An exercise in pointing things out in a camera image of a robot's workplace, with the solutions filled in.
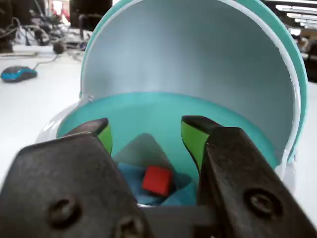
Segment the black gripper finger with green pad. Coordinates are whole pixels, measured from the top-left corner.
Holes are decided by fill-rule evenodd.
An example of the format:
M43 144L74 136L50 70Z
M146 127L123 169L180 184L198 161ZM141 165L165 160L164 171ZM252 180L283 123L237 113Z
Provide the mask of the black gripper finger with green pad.
M183 116L181 137L199 172L197 203L217 218L212 237L316 237L308 217L243 129Z
M21 149L0 192L3 238L149 238L145 214L99 136L107 119Z

